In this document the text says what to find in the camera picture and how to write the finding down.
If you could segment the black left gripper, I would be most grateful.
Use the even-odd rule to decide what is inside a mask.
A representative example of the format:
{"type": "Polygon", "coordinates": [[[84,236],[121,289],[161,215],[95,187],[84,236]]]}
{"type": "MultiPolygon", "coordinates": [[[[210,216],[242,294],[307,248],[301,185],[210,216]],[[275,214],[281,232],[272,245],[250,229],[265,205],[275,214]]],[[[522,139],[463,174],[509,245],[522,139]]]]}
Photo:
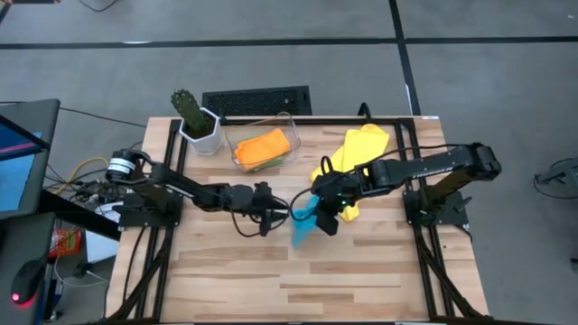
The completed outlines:
{"type": "Polygon", "coordinates": [[[226,199],[228,200],[228,211],[235,227],[235,230],[242,237],[266,237],[271,230],[273,218],[288,218],[287,211],[276,211],[274,209],[288,210],[286,203],[274,201],[269,187],[259,184],[257,189],[247,185],[234,185],[228,188],[226,199]],[[254,234],[243,232],[237,222],[236,215],[249,217],[258,224],[258,231],[254,234]]]}

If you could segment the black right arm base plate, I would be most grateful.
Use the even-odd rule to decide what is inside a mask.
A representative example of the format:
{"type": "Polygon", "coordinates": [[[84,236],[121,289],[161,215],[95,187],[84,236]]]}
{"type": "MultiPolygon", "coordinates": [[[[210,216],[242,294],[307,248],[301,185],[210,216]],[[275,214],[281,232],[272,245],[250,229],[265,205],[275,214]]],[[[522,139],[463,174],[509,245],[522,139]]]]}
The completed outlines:
{"type": "Polygon", "coordinates": [[[421,199],[419,191],[410,190],[403,194],[407,222],[422,227],[436,225],[465,226],[469,223],[465,206],[471,197],[464,198],[459,191],[433,204],[421,199]]]}

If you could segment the blue microfiber towel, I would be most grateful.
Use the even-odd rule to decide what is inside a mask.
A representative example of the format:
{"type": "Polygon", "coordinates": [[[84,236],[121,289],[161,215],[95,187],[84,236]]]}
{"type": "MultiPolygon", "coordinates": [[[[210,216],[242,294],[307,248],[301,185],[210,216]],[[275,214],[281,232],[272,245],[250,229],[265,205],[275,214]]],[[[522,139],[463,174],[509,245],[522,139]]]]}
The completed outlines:
{"type": "Polygon", "coordinates": [[[303,208],[293,210],[292,245],[294,249],[299,249],[308,236],[317,228],[315,209],[318,201],[319,198],[317,196],[312,196],[303,208]]]}

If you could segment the white hexagonal planter pot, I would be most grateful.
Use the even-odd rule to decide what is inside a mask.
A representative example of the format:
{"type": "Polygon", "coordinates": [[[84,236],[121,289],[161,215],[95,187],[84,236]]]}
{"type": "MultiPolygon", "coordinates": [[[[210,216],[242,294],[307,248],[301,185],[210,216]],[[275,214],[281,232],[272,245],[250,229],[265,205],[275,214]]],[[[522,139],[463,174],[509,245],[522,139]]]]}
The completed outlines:
{"type": "Polygon", "coordinates": [[[205,117],[209,117],[212,120],[213,127],[211,132],[208,135],[198,139],[192,138],[185,132],[186,123],[181,121],[179,133],[191,145],[193,151],[196,154],[213,155],[218,151],[223,142],[220,117],[205,107],[201,107],[200,111],[203,115],[205,115],[205,117]]]}

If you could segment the black computer mouse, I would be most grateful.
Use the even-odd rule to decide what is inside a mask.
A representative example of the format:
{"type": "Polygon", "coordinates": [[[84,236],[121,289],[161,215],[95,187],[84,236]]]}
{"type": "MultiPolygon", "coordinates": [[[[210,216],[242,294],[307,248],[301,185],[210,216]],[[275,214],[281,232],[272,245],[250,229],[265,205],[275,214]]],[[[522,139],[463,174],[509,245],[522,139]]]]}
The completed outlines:
{"type": "Polygon", "coordinates": [[[12,303],[24,305],[30,302],[34,298],[43,275],[44,265],[40,259],[24,263],[12,281],[10,291],[12,303]]]}

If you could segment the white box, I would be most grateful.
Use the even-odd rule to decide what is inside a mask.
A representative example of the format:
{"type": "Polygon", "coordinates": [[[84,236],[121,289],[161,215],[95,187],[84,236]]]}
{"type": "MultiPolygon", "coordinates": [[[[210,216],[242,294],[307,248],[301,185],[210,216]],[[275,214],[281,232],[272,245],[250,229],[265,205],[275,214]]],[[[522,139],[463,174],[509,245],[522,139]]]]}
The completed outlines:
{"type": "Polygon", "coordinates": [[[97,263],[117,255],[119,242],[96,233],[86,232],[87,260],[97,263]]]}

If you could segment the orange snack bag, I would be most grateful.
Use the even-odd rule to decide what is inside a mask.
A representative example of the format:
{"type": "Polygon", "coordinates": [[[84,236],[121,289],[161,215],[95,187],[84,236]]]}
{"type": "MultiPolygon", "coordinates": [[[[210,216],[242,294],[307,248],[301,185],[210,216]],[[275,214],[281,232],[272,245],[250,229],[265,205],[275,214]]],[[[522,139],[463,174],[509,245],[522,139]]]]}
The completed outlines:
{"type": "Polygon", "coordinates": [[[55,229],[48,257],[76,255],[81,249],[82,234],[78,229],[55,229]]]}

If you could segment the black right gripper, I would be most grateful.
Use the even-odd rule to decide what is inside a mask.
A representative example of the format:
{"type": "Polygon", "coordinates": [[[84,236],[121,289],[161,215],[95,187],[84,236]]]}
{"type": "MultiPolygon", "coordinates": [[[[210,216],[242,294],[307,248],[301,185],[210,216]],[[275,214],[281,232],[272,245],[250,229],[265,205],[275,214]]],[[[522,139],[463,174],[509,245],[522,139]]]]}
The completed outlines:
{"type": "Polygon", "coordinates": [[[315,225],[328,236],[337,234],[336,217],[348,206],[361,199],[364,179],[356,173],[329,172],[319,175],[312,183],[311,192],[318,198],[314,209],[315,225]]]}

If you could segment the green cactus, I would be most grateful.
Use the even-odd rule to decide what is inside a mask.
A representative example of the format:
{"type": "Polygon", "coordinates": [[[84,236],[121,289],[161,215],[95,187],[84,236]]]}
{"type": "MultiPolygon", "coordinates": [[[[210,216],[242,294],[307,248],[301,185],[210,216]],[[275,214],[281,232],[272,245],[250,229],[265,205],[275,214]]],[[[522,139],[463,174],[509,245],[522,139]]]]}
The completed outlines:
{"type": "Polygon", "coordinates": [[[179,89],[172,93],[171,103],[185,124],[184,131],[191,138],[209,135],[214,126],[213,119],[205,114],[189,90],[179,89]]]}

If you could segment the clear plastic bin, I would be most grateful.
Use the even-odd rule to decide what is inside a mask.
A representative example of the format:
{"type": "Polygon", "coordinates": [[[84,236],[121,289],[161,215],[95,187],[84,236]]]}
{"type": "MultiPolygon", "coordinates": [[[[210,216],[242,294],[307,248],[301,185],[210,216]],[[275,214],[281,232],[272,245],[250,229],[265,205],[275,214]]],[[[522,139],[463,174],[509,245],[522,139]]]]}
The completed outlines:
{"type": "Polygon", "coordinates": [[[231,161],[242,172],[248,172],[247,169],[242,167],[234,157],[234,150],[238,148],[238,144],[241,141],[265,134],[275,128],[280,128],[291,144],[290,151],[280,155],[285,157],[282,164],[293,161],[301,146],[301,139],[293,117],[286,112],[279,113],[276,116],[270,116],[266,119],[260,119],[252,123],[239,121],[238,125],[228,126],[225,130],[225,136],[228,142],[228,147],[231,151],[231,161]]]}

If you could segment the green microfiber towel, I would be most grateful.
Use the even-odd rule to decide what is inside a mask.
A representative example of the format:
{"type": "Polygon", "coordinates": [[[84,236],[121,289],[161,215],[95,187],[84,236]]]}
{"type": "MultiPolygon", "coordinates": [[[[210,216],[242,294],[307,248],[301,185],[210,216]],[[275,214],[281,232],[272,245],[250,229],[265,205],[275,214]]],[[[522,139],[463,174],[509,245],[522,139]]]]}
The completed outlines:
{"type": "Polygon", "coordinates": [[[251,166],[250,168],[247,169],[248,172],[257,172],[263,169],[267,169],[267,168],[271,168],[271,167],[275,167],[277,165],[280,165],[284,162],[285,157],[284,156],[277,156],[274,159],[268,160],[266,162],[262,162],[259,163],[255,166],[251,166]]]}

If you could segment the orange microfiber towel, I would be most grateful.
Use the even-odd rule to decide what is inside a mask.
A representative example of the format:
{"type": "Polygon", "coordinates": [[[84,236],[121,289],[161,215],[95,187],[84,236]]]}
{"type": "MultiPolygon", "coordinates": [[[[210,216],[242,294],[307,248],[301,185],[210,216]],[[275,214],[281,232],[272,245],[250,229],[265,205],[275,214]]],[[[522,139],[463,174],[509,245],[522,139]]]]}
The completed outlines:
{"type": "Polygon", "coordinates": [[[234,150],[234,157],[246,169],[255,169],[289,152],[291,144],[280,128],[243,140],[234,150]]]}

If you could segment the black aluminium table frame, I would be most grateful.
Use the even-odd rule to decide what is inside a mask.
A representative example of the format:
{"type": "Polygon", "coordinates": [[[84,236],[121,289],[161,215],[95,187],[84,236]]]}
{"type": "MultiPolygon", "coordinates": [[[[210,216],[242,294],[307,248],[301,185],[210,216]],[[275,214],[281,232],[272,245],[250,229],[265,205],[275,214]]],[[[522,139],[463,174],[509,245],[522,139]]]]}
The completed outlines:
{"type": "MultiPolygon", "coordinates": [[[[267,181],[289,201],[344,142],[360,116],[296,116],[302,145],[294,160],[243,173],[226,140],[212,156],[188,151],[184,174],[202,183],[267,181]]],[[[306,322],[427,320],[413,229],[402,190],[360,202],[361,217],[328,237],[313,233],[291,245],[291,219],[267,237],[243,238],[228,213],[206,213],[184,201],[175,229],[160,322],[306,322]]],[[[474,309],[489,314],[471,240],[458,228],[437,228],[445,269],[474,309]]]]}

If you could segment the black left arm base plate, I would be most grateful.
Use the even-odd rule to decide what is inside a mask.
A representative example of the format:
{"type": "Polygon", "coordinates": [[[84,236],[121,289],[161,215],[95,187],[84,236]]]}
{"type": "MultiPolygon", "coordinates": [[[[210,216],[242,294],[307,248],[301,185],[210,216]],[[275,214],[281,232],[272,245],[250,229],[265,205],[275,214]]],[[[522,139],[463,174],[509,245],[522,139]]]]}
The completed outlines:
{"type": "Polygon", "coordinates": [[[122,205],[115,206],[113,210],[120,214],[119,226],[122,228],[169,228],[178,226],[181,221],[174,203],[159,208],[136,196],[127,197],[122,205]]]}

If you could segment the yellow microfiber towel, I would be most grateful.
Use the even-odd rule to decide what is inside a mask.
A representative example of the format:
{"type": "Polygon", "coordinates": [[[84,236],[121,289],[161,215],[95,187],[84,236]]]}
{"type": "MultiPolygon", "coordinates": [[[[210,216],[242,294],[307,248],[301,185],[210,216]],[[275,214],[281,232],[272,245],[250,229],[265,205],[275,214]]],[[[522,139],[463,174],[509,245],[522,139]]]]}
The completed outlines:
{"type": "Polygon", "coordinates": [[[351,171],[356,165],[366,163],[385,152],[389,134],[374,124],[360,129],[349,129],[343,145],[331,156],[333,169],[337,172],[351,171]]]}

